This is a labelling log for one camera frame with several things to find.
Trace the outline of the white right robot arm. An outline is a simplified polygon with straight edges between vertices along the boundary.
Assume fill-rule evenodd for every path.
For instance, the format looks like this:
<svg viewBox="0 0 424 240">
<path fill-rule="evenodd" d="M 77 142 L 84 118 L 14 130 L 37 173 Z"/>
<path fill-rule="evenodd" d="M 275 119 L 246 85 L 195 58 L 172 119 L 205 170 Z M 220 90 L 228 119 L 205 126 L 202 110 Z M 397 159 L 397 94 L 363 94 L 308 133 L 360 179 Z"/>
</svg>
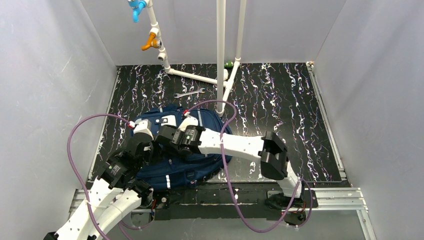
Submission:
<svg viewBox="0 0 424 240">
<path fill-rule="evenodd" d="M 288 149 L 275 132 L 263 136 L 240 136 L 220 133 L 202 126 L 188 125 L 181 130 L 164 125 L 154 141 L 181 156 L 224 154 L 260 164 L 261 175 L 275 180 L 282 195 L 300 200 L 304 187 L 288 158 Z"/>
</svg>

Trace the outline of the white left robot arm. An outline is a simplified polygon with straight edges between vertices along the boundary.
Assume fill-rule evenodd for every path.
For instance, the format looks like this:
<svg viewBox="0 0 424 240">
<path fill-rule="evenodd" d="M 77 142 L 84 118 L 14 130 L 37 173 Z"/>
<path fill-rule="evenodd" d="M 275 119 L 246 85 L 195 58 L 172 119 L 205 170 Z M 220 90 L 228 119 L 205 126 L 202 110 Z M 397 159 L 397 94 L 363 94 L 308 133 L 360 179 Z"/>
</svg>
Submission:
<svg viewBox="0 0 424 240">
<path fill-rule="evenodd" d="M 132 210 L 149 206 L 154 188 L 135 175 L 154 152 L 153 140 L 150 130 L 135 131 L 123 151 L 100 168 L 91 188 L 83 187 L 85 198 L 67 222 L 44 239 L 104 240 Z"/>
</svg>

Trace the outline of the navy blue student backpack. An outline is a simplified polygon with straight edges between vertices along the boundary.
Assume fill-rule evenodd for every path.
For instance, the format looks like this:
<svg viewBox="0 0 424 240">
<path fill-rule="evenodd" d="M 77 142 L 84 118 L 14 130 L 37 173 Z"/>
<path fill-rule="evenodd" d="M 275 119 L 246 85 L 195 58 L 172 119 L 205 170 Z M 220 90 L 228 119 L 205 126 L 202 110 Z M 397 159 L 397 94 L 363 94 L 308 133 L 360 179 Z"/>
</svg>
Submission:
<svg viewBox="0 0 424 240">
<path fill-rule="evenodd" d="M 135 118 L 135 123 L 149 120 L 151 132 L 155 135 L 164 125 L 179 126 L 183 122 L 181 106 L 169 104 L 153 108 Z M 142 167 L 135 175 L 137 180 L 148 183 L 154 190 L 168 190 L 177 187 L 194 188 L 197 183 L 207 181 L 223 168 L 223 158 L 218 154 L 192 154 L 178 156 L 166 153 L 158 163 Z"/>
</svg>

